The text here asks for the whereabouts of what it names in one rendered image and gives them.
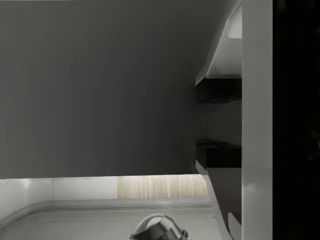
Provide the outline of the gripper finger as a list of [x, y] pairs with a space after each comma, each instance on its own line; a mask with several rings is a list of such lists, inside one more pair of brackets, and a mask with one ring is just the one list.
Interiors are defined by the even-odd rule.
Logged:
[[242, 0], [231, 0], [214, 34], [204, 67], [195, 77], [198, 103], [242, 99]]
[[224, 141], [197, 141], [195, 167], [205, 180], [221, 239], [241, 240], [242, 148]]

